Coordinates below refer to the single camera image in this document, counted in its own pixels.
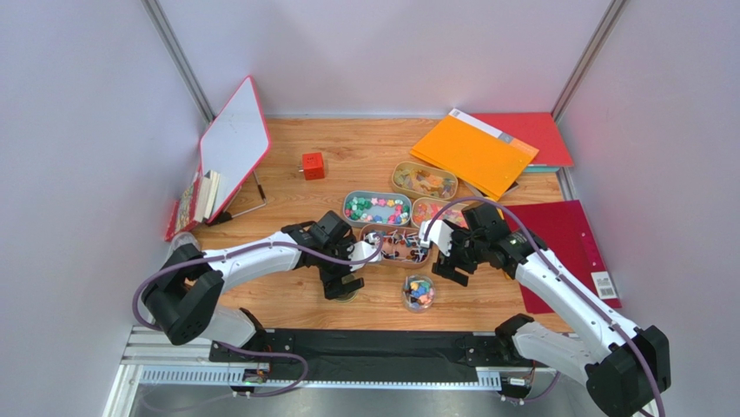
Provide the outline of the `gold round lid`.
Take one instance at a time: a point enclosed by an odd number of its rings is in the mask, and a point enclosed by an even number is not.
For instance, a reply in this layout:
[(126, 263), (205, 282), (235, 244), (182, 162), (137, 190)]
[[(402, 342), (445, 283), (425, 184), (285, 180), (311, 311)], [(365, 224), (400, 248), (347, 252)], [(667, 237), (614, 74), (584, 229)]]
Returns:
[(335, 298), (334, 301), (336, 301), (338, 303), (351, 302), (351, 301), (353, 301), (356, 298), (357, 294), (358, 294), (357, 291), (353, 291), (353, 292), (348, 293), (346, 295), (341, 295), (341, 296)]

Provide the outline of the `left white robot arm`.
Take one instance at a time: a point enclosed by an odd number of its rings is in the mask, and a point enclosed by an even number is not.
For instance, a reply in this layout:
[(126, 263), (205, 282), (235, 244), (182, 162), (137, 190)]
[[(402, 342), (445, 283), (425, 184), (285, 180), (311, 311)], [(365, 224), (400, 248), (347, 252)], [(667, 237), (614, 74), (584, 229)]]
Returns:
[(316, 268), (325, 298), (335, 300), (363, 288), (361, 278), (346, 278), (377, 262), (381, 247), (379, 237), (357, 239), (351, 225), (333, 211), (317, 222), (288, 225), (232, 248), (201, 251), (188, 243), (140, 285), (132, 309), (141, 325), (163, 332), (174, 346), (205, 338), (228, 348), (261, 351), (264, 327), (245, 308), (222, 306), (224, 294), (268, 275)]

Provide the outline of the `beige tray of star candies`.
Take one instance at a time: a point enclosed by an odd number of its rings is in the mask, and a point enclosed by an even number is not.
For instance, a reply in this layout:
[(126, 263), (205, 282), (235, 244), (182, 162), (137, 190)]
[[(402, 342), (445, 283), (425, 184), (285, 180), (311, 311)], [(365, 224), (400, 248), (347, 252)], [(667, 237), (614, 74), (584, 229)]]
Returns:
[[(412, 205), (412, 225), (415, 228), (419, 228), (422, 222), (431, 220), (446, 205), (446, 201), (431, 197), (421, 197), (416, 199)], [(452, 222), (453, 224), (466, 228), (466, 219), (462, 215), (462, 209), (464, 209), (465, 207), (466, 205), (463, 203), (451, 206), (440, 216), (440, 220), (447, 220), (449, 222)]]

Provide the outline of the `grey tray of round candies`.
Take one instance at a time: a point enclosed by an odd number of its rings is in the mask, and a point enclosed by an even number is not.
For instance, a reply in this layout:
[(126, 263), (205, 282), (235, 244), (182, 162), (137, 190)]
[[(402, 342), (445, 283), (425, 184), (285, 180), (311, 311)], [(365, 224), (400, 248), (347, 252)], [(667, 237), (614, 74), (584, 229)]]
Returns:
[(411, 220), (411, 200), (402, 194), (355, 190), (348, 193), (342, 214), (355, 228), (367, 224), (406, 226)]

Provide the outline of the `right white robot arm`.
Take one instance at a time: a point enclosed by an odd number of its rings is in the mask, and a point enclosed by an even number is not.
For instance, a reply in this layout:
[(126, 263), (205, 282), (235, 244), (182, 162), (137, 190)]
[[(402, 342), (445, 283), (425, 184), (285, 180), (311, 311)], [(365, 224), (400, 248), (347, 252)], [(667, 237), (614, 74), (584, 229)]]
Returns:
[(536, 294), (577, 335), (517, 314), (495, 330), (500, 353), (540, 362), (579, 382), (608, 416), (646, 416), (650, 404), (664, 416), (662, 395), (671, 385), (666, 334), (610, 308), (509, 208), (483, 197), (465, 201), (464, 227), (440, 214), (420, 226), (421, 245), (439, 250), (433, 273), (465, 286), (487, 263)]

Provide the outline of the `yellow plastic scoop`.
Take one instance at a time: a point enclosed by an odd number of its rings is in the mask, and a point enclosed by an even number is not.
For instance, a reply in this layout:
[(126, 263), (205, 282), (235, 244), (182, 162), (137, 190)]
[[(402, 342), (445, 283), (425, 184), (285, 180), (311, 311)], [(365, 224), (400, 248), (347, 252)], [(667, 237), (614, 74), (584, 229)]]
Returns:
[(497, 267), (501, 269), (505, 275), (514, 279), (515, 277), (515, 260), (512, 256), (512, 251), (515, 249), (516, 244), (511, 244), (512, 230), (505, 220), (505, 216), (501, 209), (496, 209), (498, 215), (498, 226), (496, 232), (496, 239), (494, 244), (494, 252), (497, 261)]

